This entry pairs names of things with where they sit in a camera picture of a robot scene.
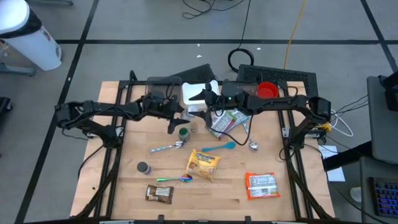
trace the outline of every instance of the trash can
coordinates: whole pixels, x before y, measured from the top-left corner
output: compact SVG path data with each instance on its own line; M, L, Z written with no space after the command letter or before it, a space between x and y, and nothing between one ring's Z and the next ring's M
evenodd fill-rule
M44 71L61 65L61 47L24 0L0 0L0 39Z

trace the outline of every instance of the wooden table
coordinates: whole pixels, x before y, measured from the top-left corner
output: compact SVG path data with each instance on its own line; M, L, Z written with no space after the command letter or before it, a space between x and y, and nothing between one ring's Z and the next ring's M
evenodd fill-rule
M288 82L288 85L296 86L300 94L305 94L302 82ZM117 90L118 82L103 82L98 101L114 103ZM293 88L291 90L291 94L294 94L295 90ZM143 95L144 91L144 85L134 85L132 101ZM303 120L303 115L294 111L294 119L295 123L299 124ZM96 116L94 120L103 125L111 123L111 117ZM178 129L189 127L189 124L177 126L173 135L169 135L166 120L145 117L140 122L127 122L112 219L156 220L158 215L163 214L166 220L241 221L246 215L250 215L252 220L295 220L286 164L278 157L283 146L276 111L263 112L253 119L251 136L259 144L258 152L249 150L248 145L237 145L232 151L219 149L210 153L221 156L214 182L193 176L194 180L190 183L179 181L157 183L156 178L180 177L184 174L192 149L200 150L203 147L219 146L230 141L228 137L217 140L205 129L203 120L197 119L196 122L199 131L191 134L189 142L183 148L156 153L150 153L149 149L173 144L178 139ZM230 134L238 141L246 138L243 126L236 127ZM314 139L306 139L305 143L318 147ZM99 138L89 140L85 157L100 145ZM334 216L320 153L308 146L301 152L309 191L326 212ZM104 155L105 150L102 150L81 170L71 215L80 212L92 198L96 191L94 189L98 188ZM141 161L152 167L151 175L137 171L137 164ZM259 174L275 172L281 197L248 201L244 181L246 172ZM148 184L174 186L172 204L145 201ZM299 188L297 192L301 216L305 217L305 207ZM101 214L105 214L107 201L108 192L104 194Z

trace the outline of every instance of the black keyboard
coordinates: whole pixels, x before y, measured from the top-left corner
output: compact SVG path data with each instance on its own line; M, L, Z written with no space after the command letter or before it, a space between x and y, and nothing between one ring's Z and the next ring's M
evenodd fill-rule
M398 180L370 177L376 215L398 218Z

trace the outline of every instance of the chip bag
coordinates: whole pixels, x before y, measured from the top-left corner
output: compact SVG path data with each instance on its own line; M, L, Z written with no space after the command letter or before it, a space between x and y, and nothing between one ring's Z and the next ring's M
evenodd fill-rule
M248 188L248 200L280 197L273 172L267 174L253 174L247 172L246 187Z
M207 153L193 150L188 161L187 173L196 174L214 181L213 176L220 158L219 156L211 156Z

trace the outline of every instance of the blue spoon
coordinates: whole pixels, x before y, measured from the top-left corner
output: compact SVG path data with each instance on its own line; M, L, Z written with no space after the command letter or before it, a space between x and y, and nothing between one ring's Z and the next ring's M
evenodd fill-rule
M222 146L217 146L217 147L208 147L208 148L203 148L201 149L202 152L208 152L208 151L212 151L215 149L222 149L222 148L226 148L226 149L234 149L236 146L235 142L227 142L225 145Z

